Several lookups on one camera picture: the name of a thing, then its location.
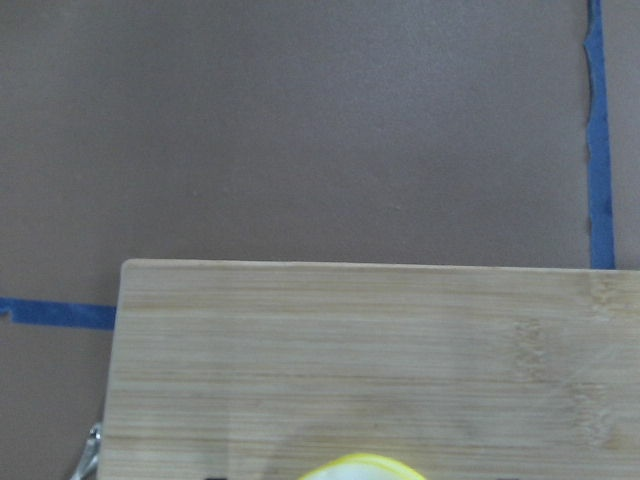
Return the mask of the lemon slice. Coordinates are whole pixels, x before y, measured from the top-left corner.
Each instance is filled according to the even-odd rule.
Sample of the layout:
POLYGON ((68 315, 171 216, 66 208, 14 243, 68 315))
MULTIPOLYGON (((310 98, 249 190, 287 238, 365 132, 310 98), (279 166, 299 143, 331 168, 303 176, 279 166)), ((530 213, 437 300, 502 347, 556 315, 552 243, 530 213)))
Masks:
POLYGON ((317 467, 300 480, 425 480, 410 466, 390 457, 355 453, 317 467))

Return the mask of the bamboo cutting board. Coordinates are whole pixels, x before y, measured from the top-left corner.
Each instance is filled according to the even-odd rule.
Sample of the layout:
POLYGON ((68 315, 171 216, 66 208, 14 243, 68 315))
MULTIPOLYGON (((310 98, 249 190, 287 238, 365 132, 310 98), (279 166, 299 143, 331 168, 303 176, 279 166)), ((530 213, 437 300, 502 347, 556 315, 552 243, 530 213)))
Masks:
POLYGON ((129 260, 102 479, 635 479, 635 271, 129 260))

